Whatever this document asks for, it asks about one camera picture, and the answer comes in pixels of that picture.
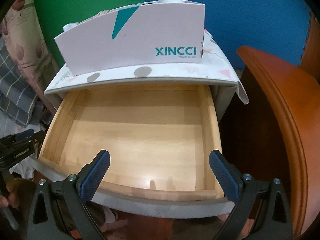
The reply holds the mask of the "person's left hand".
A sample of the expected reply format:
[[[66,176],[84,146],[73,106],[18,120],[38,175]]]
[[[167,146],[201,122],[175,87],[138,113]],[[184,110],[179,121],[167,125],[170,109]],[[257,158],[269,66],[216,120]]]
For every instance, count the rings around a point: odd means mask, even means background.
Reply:
[[[9,207],[11,205],[13,208],[18,208],[20,205],[19,197],[17,194],[17,189],[20,183],[19,178],[15,178],[14,180],[11,180],[6,183],[6,189],[9,193],[7,197],[1,196],[1,208],[3,207]]]

